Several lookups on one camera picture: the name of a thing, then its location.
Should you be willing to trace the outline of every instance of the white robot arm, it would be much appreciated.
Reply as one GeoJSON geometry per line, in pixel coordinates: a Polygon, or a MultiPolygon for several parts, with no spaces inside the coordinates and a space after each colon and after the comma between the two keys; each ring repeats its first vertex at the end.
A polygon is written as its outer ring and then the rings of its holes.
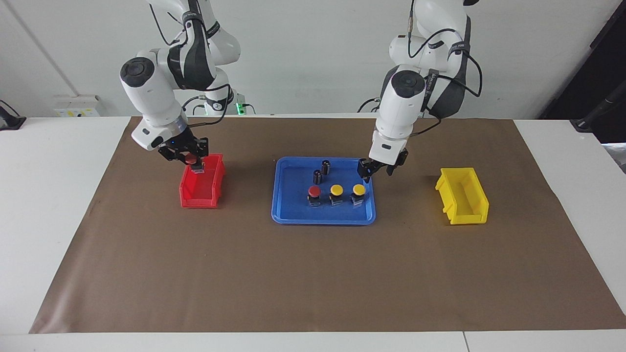
{"type": "Polygon", "coordinates": [[[124,90],[143,114],[132,137],[143,148],[158,148],[167,160],[180,160],[201,172],[202,158],[208,155],[208,139],[195,138],[173,90],[206,92],[209,100],[218,103],[212,106],[219,107],[223,117],[235,92],[226,73],[215,66],[237,61],[241,48],[221,28],[208,0],[149,2],[180,19],[185,37],[169,48],[140,51],[122,66],[124,90]]]}
{"type": "Polygon", "coordinates": [[[440,121],[461,108],[471,59],[471,21],[464,6],[477,2],[413,0],[409,33],[394,39],[389,48],[397,66],[384,80],[369,159],[359,161],[358,172],[366,182],[382,167],[391,175],[404,164],[407,141],[419,134],[413,133],[413,124],[426,111],[440,121]],[[420,38],[411,34],[413,14],[420,38]]]}

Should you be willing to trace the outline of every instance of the blue tray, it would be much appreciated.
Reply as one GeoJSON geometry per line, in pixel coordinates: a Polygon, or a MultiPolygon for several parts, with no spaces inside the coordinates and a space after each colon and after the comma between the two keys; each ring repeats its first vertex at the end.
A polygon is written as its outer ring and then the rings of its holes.
{"type": "Polygon", "coordinates": [[[366,184],[356,172],[356,158],[309,158],[284,157],[276,163],[272,218],[279,224],[307,225],[369,225],[376,220],[372,181],[366,184]],[[307,199],[309,187],[313,185],[313,171],[319,170],[322,160],[331,162],[328,176],[322,177],[322,205],[311,207],[307,199]],[[344,187],[344,201],[331,207],[331,186],[344,187]],[[363,184],[366,198],[357,207],[352,205],[352,186],[363,184]]]}

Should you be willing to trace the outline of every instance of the brown tablecloth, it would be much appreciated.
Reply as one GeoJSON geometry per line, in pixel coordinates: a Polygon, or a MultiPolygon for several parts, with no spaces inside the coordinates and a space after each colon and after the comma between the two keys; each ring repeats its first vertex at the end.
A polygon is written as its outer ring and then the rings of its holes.
{"type": "Polygon", "coordinates": [[[225,158],[216,210],[180,207],[183,165],[136,145],[137,123],[31,333],[626,328],[512,121],[445,120],[412,138],[406,165],[374,177],[367,227],[279,225],[270,209],[276,160],[366,156],[374,120],[198,128],[225,158]],[[476,169],[487,224],[449,224],[441,167],[476,169]]]}

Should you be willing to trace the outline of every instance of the yellow bin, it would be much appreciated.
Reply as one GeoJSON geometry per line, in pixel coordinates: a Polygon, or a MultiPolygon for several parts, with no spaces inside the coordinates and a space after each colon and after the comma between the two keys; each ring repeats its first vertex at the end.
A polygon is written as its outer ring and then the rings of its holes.
{"type": "Polygon", "coordinates": [[[489,202],[473,167],[442,168],[436,190],[450,224],[484,224],[489,202]]]}

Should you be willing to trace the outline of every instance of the table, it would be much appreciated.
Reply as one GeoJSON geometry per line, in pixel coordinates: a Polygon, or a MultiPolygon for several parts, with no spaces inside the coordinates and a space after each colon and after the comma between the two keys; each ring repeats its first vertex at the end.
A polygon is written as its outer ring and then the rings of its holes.
{"type": "MultiPolygon", "coordinates": [[[[22,130],[0,134],[1,351],[94,346],[103,351],[623,351],[626,346],[626,330],[26,335],[127,123],[127,117],[31,118],[22,130]]],[[[626,175],[593,135],[574,132],[567,121],[516,125],[625,311],[626,175]]]]}

